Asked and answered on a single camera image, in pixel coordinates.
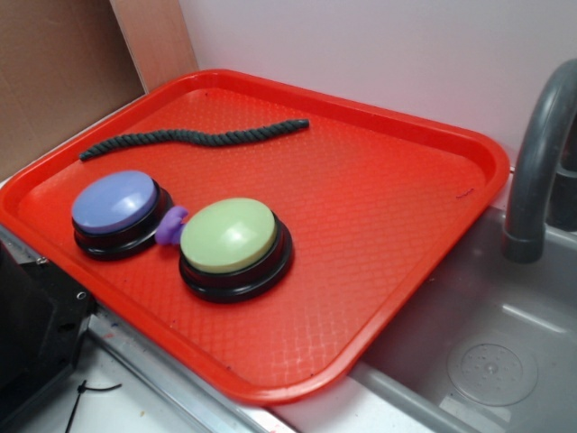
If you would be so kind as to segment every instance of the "black cable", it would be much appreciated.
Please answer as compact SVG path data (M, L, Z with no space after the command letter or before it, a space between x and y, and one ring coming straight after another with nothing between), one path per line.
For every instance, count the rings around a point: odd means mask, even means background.
M78 402L80 401L80 397L84 394L85 391L98 391L98 392L107 392L112 390L117 390L123 386L121 383L118 383L115 386L111 386L110 388L89 388L87 387L87 381L83 381L80 386L78 386L78 396L76 398L76 402L74 403L74 408L72 408L72 413L70 414L69 423L66 426L66 432L69 433L70 429L72 428L72 421L74 421L74 417L76 416L76 409L78 408Z
M82 152L79 158L81 161L87 161L116 149L153 143L183 142L210 147L256 143L269 140L279 135L294 133L300 129L308 128L308 126L308 119L294 119L260 128L245 131L230 131L224 134L205 134L188 129L161 129L143 134L125 134L95 144L90 149Z

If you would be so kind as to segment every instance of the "purple button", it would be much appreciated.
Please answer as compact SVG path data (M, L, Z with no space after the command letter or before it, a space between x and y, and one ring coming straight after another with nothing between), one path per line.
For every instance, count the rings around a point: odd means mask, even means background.
M153 207L158 192L141 171L119 171L97 180L77 197L72 218L83 231L103 235L138 222Z

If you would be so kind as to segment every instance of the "gray faucet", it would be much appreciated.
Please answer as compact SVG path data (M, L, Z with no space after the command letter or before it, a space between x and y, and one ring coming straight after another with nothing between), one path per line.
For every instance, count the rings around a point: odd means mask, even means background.
M577 59L547 81L518 155L503 227L502 252L532 263L550 226L577 230Z

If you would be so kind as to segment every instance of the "sink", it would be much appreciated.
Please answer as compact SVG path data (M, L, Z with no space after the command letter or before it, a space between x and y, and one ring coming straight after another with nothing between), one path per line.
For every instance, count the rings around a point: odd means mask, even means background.
M438 431L574 431L576 236L548 227L542 259L516 264L500 253L503 219L482 215L352 376Z

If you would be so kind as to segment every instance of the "red tray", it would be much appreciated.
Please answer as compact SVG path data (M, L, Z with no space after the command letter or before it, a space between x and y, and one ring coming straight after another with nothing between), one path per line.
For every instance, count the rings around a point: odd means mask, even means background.
M142 146L80 162L128 132L221 133L308 118L268 142L207 149ZM295 261L264 295L233 305L195 297L176 247L114 263L73 240L71 205L118 170L150 174L192 213L256 198L287 225ZM261 78L208 70L170 82L16 175L0 223L107 307L229 396L269 405L335 381L467 230L508 177L483 135Z

